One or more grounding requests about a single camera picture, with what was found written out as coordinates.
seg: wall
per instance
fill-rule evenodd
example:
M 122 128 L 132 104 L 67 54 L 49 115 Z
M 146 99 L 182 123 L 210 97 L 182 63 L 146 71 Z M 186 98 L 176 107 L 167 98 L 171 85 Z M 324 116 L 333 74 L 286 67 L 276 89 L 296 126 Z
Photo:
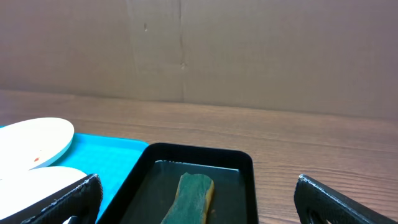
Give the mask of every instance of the wall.
M 3 0 L 0 88 L 398 118 L 396 0 Z

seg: black tray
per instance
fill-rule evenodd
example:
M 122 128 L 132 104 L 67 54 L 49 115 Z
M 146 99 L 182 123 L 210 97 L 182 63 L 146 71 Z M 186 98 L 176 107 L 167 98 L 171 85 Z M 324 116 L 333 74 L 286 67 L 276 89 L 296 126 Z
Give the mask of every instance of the black tray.
M 249 155 L 156 143 L 142 153 L 98 223 L 160 224 L 173 204 L 180 176 L 186 172 L 205 174 L 214 181 L 207 224 L 259 222 Z

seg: blue mat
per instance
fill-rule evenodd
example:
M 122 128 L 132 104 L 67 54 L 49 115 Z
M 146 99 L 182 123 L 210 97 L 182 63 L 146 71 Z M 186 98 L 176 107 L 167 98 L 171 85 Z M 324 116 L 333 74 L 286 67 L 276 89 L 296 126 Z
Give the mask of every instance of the blue mat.
M 99 175 L 104 198 L 98 221 L 147 146 L 143 141 L 75 134 L 69 149 L 51 166 L 73 167 Z

